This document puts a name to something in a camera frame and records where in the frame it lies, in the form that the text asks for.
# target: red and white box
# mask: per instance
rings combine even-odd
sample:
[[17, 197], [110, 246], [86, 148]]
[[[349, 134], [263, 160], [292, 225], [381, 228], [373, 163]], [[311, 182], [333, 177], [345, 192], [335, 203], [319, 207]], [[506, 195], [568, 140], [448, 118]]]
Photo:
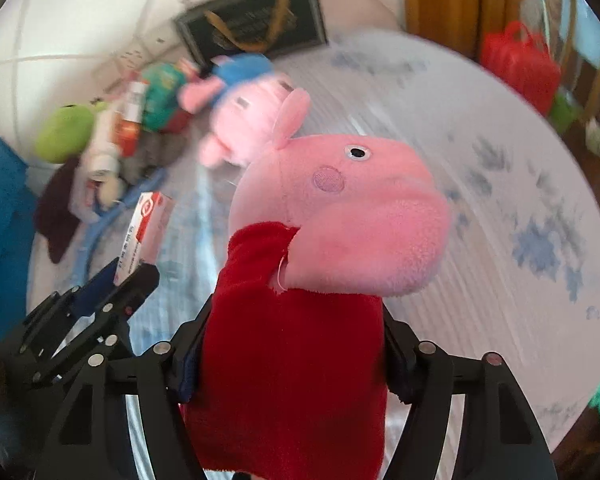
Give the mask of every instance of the red and white box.
[[175, 202], [159, 191], [142, 193], [131, 217], [118, 260], [114, 285], [124, 282], [141, 262], [155, 265]]

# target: pink pig plush toy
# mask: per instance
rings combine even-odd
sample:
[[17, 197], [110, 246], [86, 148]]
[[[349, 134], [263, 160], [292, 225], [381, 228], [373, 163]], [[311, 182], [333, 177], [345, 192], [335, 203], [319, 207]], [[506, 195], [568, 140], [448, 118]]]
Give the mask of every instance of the pink pig plush toy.
[[290, 140], [297, 118], [269, 121], [235, 191], [185, 424], [206, 469], [376, 480], [387, 396], [381, 298], [435, 274], [448, 206], [401, 142]]
[[211, 112], [211, 131], [198, 148], [200, 163], [212, 168], [225, 160], [248, 166], [275, 139], [296, 133], [310, 104], [309, 94], [294, 88], [283, 73], [266, 74], [235, 86]]

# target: silver bolt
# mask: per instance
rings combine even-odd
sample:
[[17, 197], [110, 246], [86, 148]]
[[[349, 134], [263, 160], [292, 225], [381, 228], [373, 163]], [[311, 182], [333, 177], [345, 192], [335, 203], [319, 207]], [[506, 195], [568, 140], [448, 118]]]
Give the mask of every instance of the silver bolt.
[[436, 346], [431, 341], [422, 341], [418, 345], [418, 350], [426, 355], [432, 355], [436, 353]]
[[87, 362], [89, 363], [89, 366], [100, 366], [104, 362], [104, 357], [102, 354], [94, 354], [89, 357]]
[[500, 366], [502, 364], [502, 356], [496, 354], [496, 352], [489, 352], [485, 355], [484, 359], [492, 366]]
[[158, 355], [166, 354], [169, 350], [171, 350], [171, 345], [166, 341], [160, 341], [154, 345], [154, 353]]

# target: table surface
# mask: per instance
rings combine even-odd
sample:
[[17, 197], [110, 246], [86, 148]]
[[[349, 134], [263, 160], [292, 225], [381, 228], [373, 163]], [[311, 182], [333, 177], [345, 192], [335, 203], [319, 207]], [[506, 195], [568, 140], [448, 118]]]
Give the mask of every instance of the table surface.
[[[579, 168], [543, 118], [472, 62], [396, 32], [331, 39], [328, 47], [276, 61], [312, 96], [299, 135], [409, 143], [429, 164], [454, 216], [436, 279], [420, 293], [388, 299], [389, 310], [450, 354], [501, 353], [555, 448], [600, 383], [600, 212]], [[194, 121], [194, 139], [206, 119]], [[229, 165], [213, 171], [197, 165], [195, 142], [171, 168], [164, 190], [177, 205], [158, 260], [160, 287], [130, 322], [136, 352], [170, 338], [213, 291], [239, 178], [240, 169]], [[129, 217], [122, 215], [100, 243], [93, 272], [118, 255]], [[68, 286], [77, 243], [56, 267], [43, 245], [36, 247], [32, 304], [52, 286]], [[408, 412], [390, 397], [385, 465]], [[148, 463], [130, 402], [142, 470]], [[461, 421], [457, 398], [441, 480], [451, 478]]]

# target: blue tube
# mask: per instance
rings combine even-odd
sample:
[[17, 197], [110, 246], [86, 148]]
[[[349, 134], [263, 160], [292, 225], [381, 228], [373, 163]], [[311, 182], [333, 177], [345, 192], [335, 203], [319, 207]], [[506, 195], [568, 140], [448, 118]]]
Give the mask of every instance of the blue tube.
[[74, 272], [71, 275], [71, 286], [83, 286], [87, 282], [91, 256], [104, 231], [113, 224], [114, 220], [120, 216], [120, 213], [136, 206], [141, 193], [155, 191], [164, 183], [166, 178], [167, 170], [158, 168], [152, 176], [130, 189], [120, 203], [104, 213], [100, 217], [100, 220], [89, 225], [87, 232], [84, 234], [84, 239], [78, 248], [78, 254], [75, 257]]

